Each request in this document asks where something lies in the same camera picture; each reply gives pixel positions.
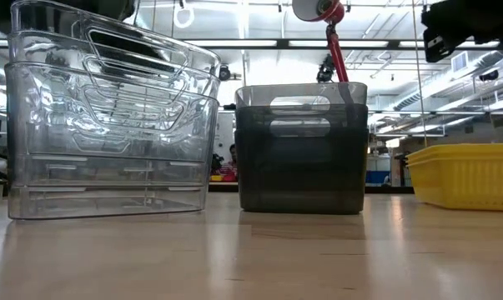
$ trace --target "table surface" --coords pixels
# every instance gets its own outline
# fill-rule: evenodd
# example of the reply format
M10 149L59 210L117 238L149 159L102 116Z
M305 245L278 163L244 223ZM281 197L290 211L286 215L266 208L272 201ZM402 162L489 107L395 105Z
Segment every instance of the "table surface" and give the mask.
M205 212L11 222L0 299L503 299L503 212L369 195L359 216Z

